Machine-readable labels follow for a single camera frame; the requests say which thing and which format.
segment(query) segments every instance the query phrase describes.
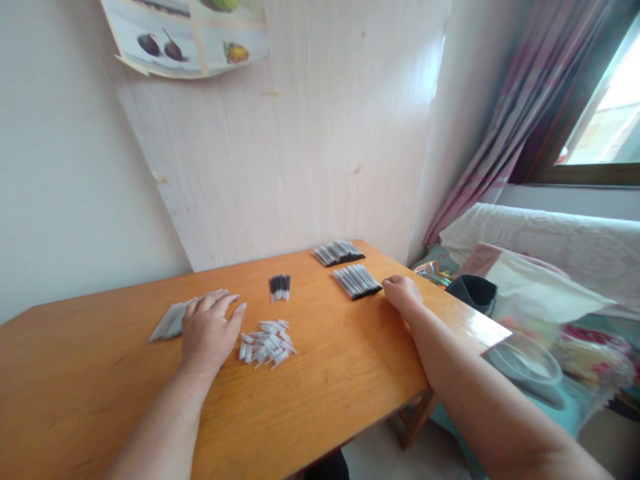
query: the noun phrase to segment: bundle of white tubes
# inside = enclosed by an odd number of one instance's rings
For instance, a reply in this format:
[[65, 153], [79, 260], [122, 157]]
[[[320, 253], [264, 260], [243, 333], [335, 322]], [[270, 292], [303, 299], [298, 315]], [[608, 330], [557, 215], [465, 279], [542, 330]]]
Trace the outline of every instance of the bundle of white tubes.
[[264, 362], [266, 365], [273, 363], [273, 370], [292, 353], [297, 353], [293, 348], [293, 341], [287, 333], [289, 322], [284, 320], [259, 322], [260, 330], [253, 333], [241, 333], [239, 359], [245, 363], [258, 362], [258, 368]]

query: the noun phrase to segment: left hand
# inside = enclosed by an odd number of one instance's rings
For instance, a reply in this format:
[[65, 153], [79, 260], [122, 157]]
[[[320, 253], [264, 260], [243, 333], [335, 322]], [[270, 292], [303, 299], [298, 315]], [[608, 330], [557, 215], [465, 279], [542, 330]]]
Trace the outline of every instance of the left hand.
[[192, 301], [182, 319], [180, 370], [204, 375], [213, 381], [231, 354], [240, 334], [247, 304], [242, 303], [227, 322], [225, 313], [240, 295], [228, 290], [210, 292]]

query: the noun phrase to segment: floor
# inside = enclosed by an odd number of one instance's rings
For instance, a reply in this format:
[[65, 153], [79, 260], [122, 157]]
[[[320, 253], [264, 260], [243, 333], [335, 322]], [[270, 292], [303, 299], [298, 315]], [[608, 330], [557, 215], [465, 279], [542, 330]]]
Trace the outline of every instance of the floor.
[[342, 448], [351, 480], [470, 479], [465, 458], [449, 432], [428, 422], [407, 451], [393, 430], [398, 418], [374, 425]]
[[616, 479], [640, 478], [640, 423], [604, 409], [584, 426], [578, 441]]
[[[351, 480], [468, 480], [464, 456], [446, 430], [428, 422], [416, 444], [400, 448], [395, 417], [374, 425], [342, 448]], [[618, 480], [637, 478], [640, 424], [610, 410], [596, 414], [583, 428], [580, 444]]]

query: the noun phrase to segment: poster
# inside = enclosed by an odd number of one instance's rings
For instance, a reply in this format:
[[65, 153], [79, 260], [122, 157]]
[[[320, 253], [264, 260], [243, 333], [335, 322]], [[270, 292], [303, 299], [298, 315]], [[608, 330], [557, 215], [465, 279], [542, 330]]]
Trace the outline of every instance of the poster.
[[102, 0], [118, 58], [174, 79], [218, 75], [269, 56], [262, 0]]

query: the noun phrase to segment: wooden table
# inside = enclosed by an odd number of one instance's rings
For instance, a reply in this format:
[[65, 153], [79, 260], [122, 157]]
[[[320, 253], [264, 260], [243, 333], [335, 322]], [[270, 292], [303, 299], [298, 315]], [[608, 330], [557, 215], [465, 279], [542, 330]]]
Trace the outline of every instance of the wooden table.
[[[508, 332], [358, 241], [379, 281], [415, 278], [469, 348]], [[206, 399], [194, 478], [279, 479], [427, 392], [413, 340], [383, 292], [351, 301], [308, 251], [34, 307], [0, 327], [0, 477], [100, 477], [180, 359], [180, 339], [147, 343], [168, 306], [224, 287], [249, 303], [244, 332], [285, 319], [299, 354], [275, 370], [237, 348]], [[291, 300], [267, 279], [291, 275]], [[414, 427], [420, 419], [414, 419]]]

